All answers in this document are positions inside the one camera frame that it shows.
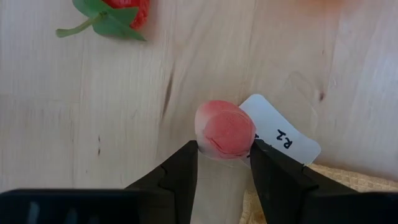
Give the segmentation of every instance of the wooden surface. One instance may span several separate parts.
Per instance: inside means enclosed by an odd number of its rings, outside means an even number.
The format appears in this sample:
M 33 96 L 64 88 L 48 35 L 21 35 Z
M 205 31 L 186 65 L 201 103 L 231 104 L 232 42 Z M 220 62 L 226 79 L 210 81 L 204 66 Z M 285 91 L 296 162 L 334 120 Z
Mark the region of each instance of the wooden surface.
M 121 188 L 189 139 L 210 99 L 264 95 L 319 163 L 398 180 L 398 1 L 153 0 L 146 43 L 72 1 L 0 1 L 0 189 Z M 199 159 L 192 223 L 237 223 L 250 171 Z

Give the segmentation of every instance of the white label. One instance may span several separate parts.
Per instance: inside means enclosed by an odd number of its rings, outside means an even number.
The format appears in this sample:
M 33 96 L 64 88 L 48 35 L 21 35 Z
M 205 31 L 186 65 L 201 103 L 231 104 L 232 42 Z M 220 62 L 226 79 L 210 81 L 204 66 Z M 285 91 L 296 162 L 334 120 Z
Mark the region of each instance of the white label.
M 297 131 L 262 95 L 251 95 L 240 108 L 256 126 L 258 138 L 301 164 L 311 164 L 321 152 L 319 144 Z M 250 166 L 250 158 L 242 159 Z

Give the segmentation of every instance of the black plastic part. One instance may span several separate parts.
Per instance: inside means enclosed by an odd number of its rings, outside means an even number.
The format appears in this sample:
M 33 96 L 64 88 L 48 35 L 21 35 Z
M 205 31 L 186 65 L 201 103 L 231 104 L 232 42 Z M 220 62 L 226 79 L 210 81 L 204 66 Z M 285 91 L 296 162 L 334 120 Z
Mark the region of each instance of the black plastic part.
M 251 167 L 268 224 L 398 223 L 398 193 L 359 193 L 291 159 L 263 140 Z
M 189 224 L 198 146 L 190 141 L 125 190 L 13 190 L 0 194 L 0 223 Z

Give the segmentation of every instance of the burlap cloth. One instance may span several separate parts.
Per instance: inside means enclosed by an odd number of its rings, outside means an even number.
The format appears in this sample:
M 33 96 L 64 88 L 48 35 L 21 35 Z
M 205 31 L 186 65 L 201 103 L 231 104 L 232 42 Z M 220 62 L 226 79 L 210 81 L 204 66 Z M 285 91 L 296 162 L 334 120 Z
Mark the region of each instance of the burlap cloth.
M 359 192 L 367 191 L 398 191 L 398 182 L 377 177 L 350 172 L 340 169 L 332 169 L 312 164 L 311 169 Z M 255 190 L 246 190 L 243 196 L 243 211 L 239 224 L 265 224 L 266 218 L 262 212 L 259 196 Z

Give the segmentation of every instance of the strawberry stem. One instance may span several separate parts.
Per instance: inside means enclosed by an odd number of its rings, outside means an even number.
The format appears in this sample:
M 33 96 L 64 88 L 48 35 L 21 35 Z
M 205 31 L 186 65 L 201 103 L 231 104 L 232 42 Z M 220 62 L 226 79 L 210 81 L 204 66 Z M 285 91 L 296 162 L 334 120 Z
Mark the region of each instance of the strawberry stem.
M 94 23 L 97 23 L 104 19 L 106 16 L 106 12 L 100 12 L 96 17 L 88 18 L 84 23 L 76 26 L 75 28 L 72 29 L 57 29 L 55 31 L 57 37 L 67 37 L 69 35 L 77 34 L 83 30 L 85 30 L 87 27 L 93 25 Z

